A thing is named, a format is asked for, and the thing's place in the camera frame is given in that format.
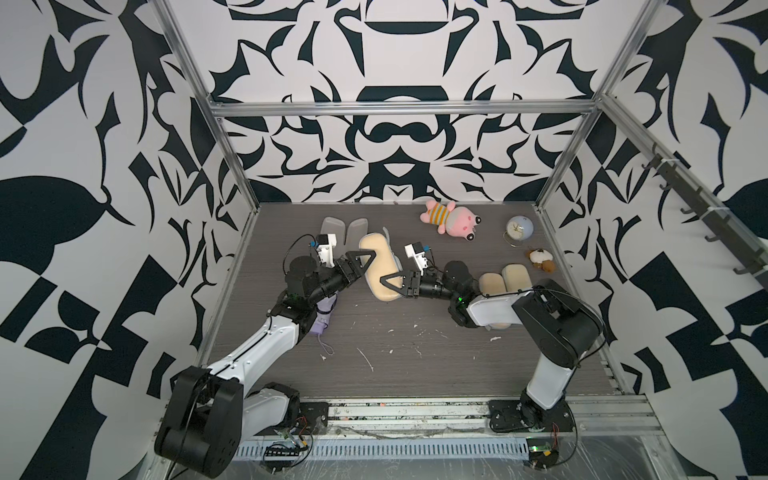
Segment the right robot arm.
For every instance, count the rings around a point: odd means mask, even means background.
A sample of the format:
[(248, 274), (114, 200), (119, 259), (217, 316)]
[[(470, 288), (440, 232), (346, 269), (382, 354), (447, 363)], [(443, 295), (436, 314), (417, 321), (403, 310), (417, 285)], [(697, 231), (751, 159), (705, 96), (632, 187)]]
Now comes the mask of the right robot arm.
[(441, 270), (391, 273), (380, 283), (402, 297), (447, 300), (451, 318), (461, 327), (524, 327), (540, 352), (536, 368), (518, 400), (489, 402), (489, 426), (496, 433), (574, 429), (566, 390), (606, 330), (588, 304), (552, 279), (511, 292), (484, 293), (461, 261)]

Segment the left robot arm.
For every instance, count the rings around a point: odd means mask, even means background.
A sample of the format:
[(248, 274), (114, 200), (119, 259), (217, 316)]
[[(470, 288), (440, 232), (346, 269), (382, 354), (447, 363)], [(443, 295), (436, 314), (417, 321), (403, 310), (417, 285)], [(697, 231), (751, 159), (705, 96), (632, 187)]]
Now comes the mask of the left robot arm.
[(349, 251), (331, 267), (314, 256), (293, 259), (284, 275), (285, 289), (263, 326), (222, 359), (178, 375), (155, 454), (215, 478), (243, 439), (270, 428), (292, 430), (300, 417), (298, 392), (275, 382), (260, 390), (254, 386), (310, 332), (320, 302), (364, 277), (376, 258), (373, 250)]

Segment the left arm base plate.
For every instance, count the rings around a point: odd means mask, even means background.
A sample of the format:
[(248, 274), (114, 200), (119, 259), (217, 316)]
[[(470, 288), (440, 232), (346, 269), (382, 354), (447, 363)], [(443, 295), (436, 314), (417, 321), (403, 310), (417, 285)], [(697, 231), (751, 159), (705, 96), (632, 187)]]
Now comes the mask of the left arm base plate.
[(242, 438), (274, 436), (298, 428), (314, 433), (328, 424), (327, 402), (285, 403), (278, 399), (248, 407), (243, 414)]

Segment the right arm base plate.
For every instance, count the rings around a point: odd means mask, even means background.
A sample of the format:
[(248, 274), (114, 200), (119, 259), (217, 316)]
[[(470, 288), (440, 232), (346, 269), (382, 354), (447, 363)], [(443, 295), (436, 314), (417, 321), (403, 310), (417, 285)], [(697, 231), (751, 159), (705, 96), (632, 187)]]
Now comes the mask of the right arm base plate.
[(551, 409), (543, 409), (528, 398), (488, 402), (489, 428), (495, 433), (571, 432), (574, 414), (564, 399)]

